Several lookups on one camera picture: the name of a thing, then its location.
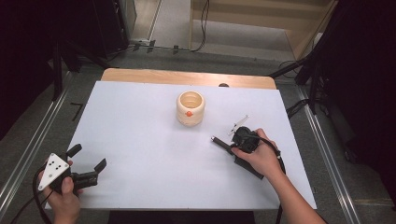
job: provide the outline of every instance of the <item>metal rail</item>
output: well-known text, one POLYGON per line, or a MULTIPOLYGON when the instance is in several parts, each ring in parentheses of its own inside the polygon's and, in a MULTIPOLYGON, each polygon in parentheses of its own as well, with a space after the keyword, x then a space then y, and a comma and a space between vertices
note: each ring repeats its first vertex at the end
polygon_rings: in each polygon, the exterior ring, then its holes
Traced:
MULTIPOLYGON (((299 94, 300 99, 302 100, 308 99, 306 91, 303 89, 303 87, 297 86, 297 92, 299 94)), ((338 170, 338 167, 332 156, 332 152, 329 148, 329 145, 327 144, 326 138, 324 137, 323 131, 320 128, 318 118, 316 115, 312 113, 311 109, 309 108, 309 105, 306 105, 304 107, 304 110, 306 116, 308 117, 312 131, 314 132, 314 136, 318 142, 320 153, 323 157, 324 163, 329 172, 332 185, 334 186, 335 193, 337 194, 338 197, 338 201, 341 204, 341 207, 344 211, 346 221, 349 224, 360 224, 361 220, 359 219, 359 215, 349 195, 347 186, 344 183, 344 180, 341 177, 340 171, 338 170)))

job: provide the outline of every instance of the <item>black wire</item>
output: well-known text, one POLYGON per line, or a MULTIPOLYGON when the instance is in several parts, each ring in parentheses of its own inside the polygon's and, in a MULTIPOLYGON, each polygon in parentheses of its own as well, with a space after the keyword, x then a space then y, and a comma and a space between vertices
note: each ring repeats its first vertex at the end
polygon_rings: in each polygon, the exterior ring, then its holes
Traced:
POLYGON ((49 196, 47 196, 42 202, 41 202, 41 205, 43 205, 46 201, 47 201, 47 199, 50 197, 50 195, 53 193, 53 189, 51 190, 51 192, 49 193, 49 196))
MULTIPOLYGON (((281 67, 284 63, 296 63, 296 62, 297 62, 297 61, 285 61, 285 62, 281 63, 281 64, 277 67, 277 69, 280 69, 280 67, 281 67)), ((283 77, 286 77, 286 78, 294 78, 294 77, 288 77, 288 76, 286 76, 285 74, 283 74, 282 76, 283 76, 283 77)))
MULTIPOLYGON (((251 137, 259 138, 260 140, 262 140, 265 144, 267 144, 275 152, 276 157, 277 157, 277 161, 279 162, 279 165, 280 165, 280 169, 282 169, 283 174, 286 174, 285 163, 283 162, 282 157, 280 156, 279 149, 277 149, 270 141, 268 141, 265 138, 261 138, 261 137, 256 136, 256 135, 251 135, 251 137)), ((279 208, 277 209, 276 224, 280 223, 280 219, 282 218, 282 213, 283 213, 283 208, 282 208, 282 204, 280 204, 279 208)))
POLYGON ((309 99, 304 99, 297 102, 295 105, 289 107, 286 112, 288 114, 288 118, 291 119, 297 112, 299 112, 305 105, 309 104, 309 99))
POLYGON ((20 218, 20 216, 21 216, 22 212, 24 211, 24 209, 26 209, 26 207, 27 207, 34 199, 35 199, 35 197, 32 197, 29 201, 27 201, 27 203, 25 203, 25 204, 23 205, 23 207, 20 209, 20 211, 17 213, 17 215, 15 215, 15 217, 11 220, 11 222, 10 222, 11 224, 17 223, 18 218, 20 218))
POLYGON ((318 80, 318 91, 317 93, 319 94, 318 99, 316 99, 315 102, 319 103, 319 109, 323 112, 324 115, 329 116, 329 111, 327 109, 327 106, 325 105, 326 102, 328 101, 328 94, 324 90, 324 80, 320 78, 318 80))
MULTIPOLYGON (((130 49, 134 49, 135 45, 129 46, 127 49, 122 50, 120 52, 124 52, 130 49)), ((145 49, 170 49, 170 50, 177 50, 177 51, 187 51, 187 52, 192 52, 191 49, 173 49, 173 48, 168 48, 168 47, 156 47, 156 46, 144 46, 144 45, 139 45, 139 48, 145 48, 145 49)))
POLYGON ((113 61, 115 58, 117 58, 121 54, 121 51, 119 51, 116 55, 114 55, 111 59, 107 60, 106 62, 109 63, 113 61))
POLYGON ((37 205, 38 211, 40 212, 40 216, 43 219, 44 223, 46 224, 51 224, 51 221, 47 214, 44 212, 43 207, 41 206, 41 203, 38 199, 38 193, 37 193, 37 179, 38 175, 40 174, 41 171, 45 170, 47 166, 47 163, 45 163, 43 166, 40 167, 40 169, 37 170, 35 173, 35 177, 33 178, 33 184, 32 184, 32 190, 33 190, 33 196, 35 199, 35 204, 37 205))
POLYGON ((206 23, 207 23, 207 15, 209 14, 209 7, 210 7, 209 0, 206 0, 204 9, 202 10, 202 14, 201 14, 202 42, 201 42, 201 45, 197 49, 193 49, 192 52, 196 52, 196 51, 200 50, 205 45, 205 42, 206 42, 206 23))

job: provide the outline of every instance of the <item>white board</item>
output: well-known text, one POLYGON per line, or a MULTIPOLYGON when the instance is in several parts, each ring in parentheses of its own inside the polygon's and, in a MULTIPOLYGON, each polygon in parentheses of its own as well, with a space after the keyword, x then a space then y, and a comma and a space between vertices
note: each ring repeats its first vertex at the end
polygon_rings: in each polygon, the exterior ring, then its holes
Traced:
POLYGON ((277 209, 279 200, 260 180, 233 163, 211 141, 231 142, 233 124, 263 128, 282 151, 291 182, 316 208, 279 91, 96 82, 73 140, 82 150, 72 172, 85 173, 103 158, 98 185, 80 195, 83 208, 147 210, 277 209), (176 100, 198 91, 206 100, 203 121, 180 124, 176 100))

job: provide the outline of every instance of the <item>hand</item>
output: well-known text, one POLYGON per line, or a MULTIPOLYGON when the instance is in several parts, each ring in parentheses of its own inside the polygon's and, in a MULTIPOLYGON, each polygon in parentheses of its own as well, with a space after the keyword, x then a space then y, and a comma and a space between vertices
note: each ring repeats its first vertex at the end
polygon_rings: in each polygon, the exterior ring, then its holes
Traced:
MULTIPOLYGON (((44 172, 41 172, 39 179, 41 179, 44 172)), ((48 197, 49 205, 51 206, 54 213, 54 223, 76 223, 80 204, 78 197, 73 193, 74 183, 71 177, 67 177, 62 182, 62 194, 56 191, 52 192, 50 187, 46 187, 43 190, 45 197, 48 197)))
MULTIPOLYGON (((267 139, 276 147, 276 143, 268 139, 263 129, 256 130, 256 133, 259 137, 267 139)), ((252 153, 246 153, 237 147, 233 147, 232 151, 237 157, 249 162, 257 172, 267 178, 278 175, 279 172, 282 173, 274 150, 262 140, 260 140, 259 146, 252 153)))

